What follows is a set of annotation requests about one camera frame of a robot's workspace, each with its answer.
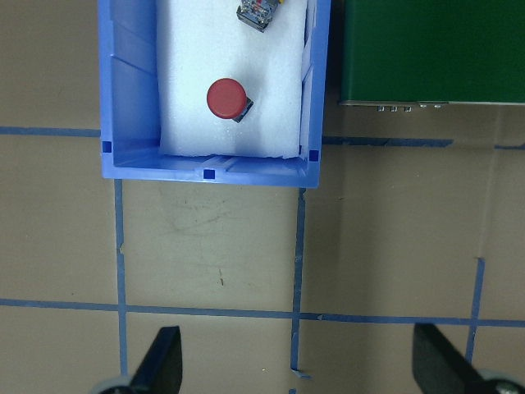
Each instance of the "green panel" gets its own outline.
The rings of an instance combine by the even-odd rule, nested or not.
[[[341,100],[525,103],[525,0],[347,0]]]

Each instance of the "red round cap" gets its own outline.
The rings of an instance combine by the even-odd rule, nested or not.
[[[239,82],[231,78],[222,78],[210,86],[207,101],[214,115],[222,119],[234,119],[243,113],[247,98]]]

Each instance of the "blue container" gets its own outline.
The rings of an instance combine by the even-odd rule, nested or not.
[[[308,0],[298,158],[158,152],[155,0],[99,0],[102,169],[106,178],[317,187],[330,0]]]

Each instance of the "screw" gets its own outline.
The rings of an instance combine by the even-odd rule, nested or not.
[[[518,388],[509,382],[499,382],[495,389],[499,394],[519,394]]]

